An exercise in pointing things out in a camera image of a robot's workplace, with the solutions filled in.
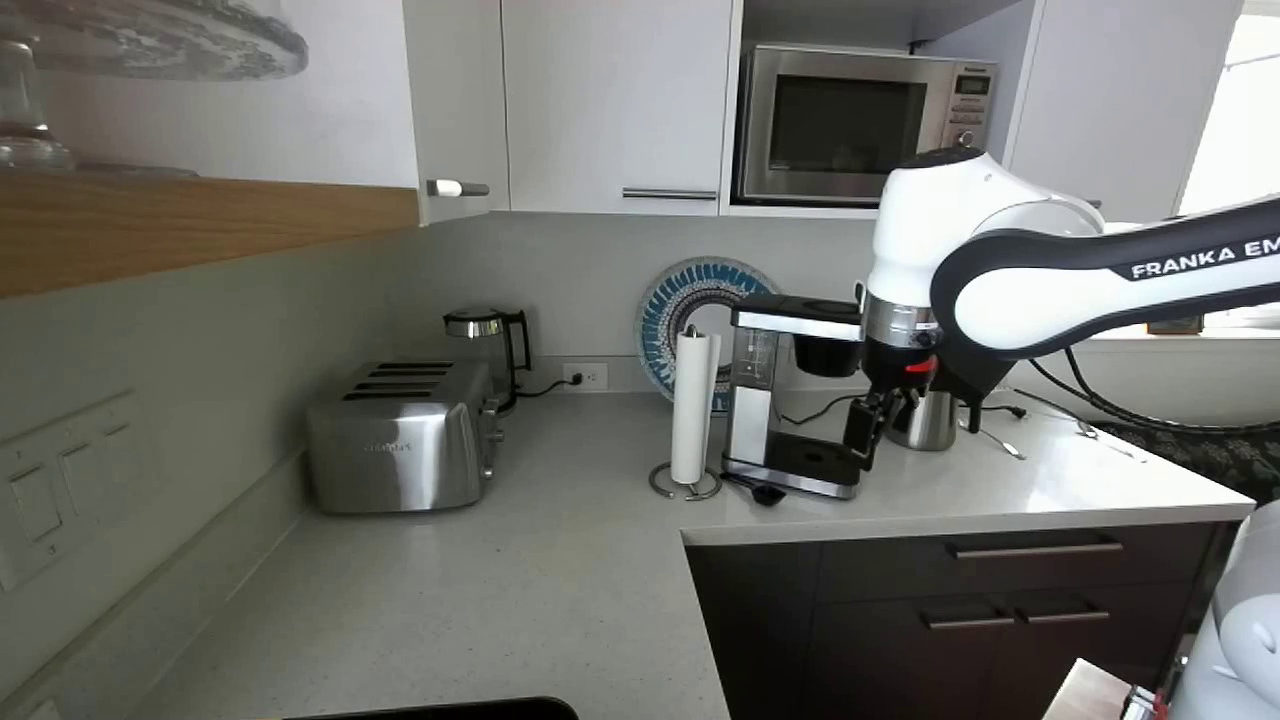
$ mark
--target drawer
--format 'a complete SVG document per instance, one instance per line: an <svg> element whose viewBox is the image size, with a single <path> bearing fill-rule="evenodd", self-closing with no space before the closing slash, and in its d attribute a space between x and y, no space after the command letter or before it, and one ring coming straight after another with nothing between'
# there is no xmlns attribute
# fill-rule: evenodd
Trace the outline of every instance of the drawer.
<svg viewBox="0 0 1280 720"><path fill-rule="evenodd" d="M1192 584L1214 523L828 542L821 599Z"/></svg>
<svg viewBox="0 0 1280 720"><path fill-rule="evenodd" d="M1160 678L1181 641L1181 584L821 602L812 720L1045 715L1076 656Z"/></svg>

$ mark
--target dark brown cabinet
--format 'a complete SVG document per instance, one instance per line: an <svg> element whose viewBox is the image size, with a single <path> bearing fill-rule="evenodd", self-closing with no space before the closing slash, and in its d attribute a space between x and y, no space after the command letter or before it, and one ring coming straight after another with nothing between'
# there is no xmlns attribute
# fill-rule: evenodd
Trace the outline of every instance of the dark brown cabinet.
<svg viewBox="0 0 1280 720"><path fill-rule="evenodd" d="M735 720L1023 720L1085 656L1160 683L1225 523L692 548Z"/></svg>

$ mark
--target power outlet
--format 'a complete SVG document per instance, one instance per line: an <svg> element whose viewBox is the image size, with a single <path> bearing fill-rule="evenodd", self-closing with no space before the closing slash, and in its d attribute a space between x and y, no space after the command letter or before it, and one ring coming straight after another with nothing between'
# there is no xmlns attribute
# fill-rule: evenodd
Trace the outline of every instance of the power outlet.
<svg viewBox="0 0 1280 720"><path fill-rule="evenodd" d="M609 362L564 362L560 368L560 380L572 387L572 393L609 393Z"/></svg>

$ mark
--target toaster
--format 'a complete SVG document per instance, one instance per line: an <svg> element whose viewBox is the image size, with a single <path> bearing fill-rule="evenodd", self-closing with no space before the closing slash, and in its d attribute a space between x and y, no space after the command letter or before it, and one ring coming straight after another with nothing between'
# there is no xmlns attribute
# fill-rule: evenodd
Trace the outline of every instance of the toaster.
<svg viewBox="0 0 1280 720"><path fill-rule="evenodd" d="M306 406L320 513L442 513L474 505L496 427L483 362L370 362Z"/></svg>

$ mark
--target kitchen counter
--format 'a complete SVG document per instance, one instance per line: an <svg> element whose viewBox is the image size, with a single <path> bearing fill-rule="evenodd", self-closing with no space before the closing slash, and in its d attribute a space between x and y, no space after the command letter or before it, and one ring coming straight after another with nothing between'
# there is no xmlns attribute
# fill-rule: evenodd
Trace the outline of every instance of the kitchen counter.
<svg viewBox="0 0 1280 720"><path fill-rule="evenodd" d="M657 397L508 417L500 474L442 515L306 515L134 715L265 720L560 694L582 720L727 715L685 542L1244 518L1249 495L1033 400L951 451L879 444L854 500L663 500Z"/></svg>

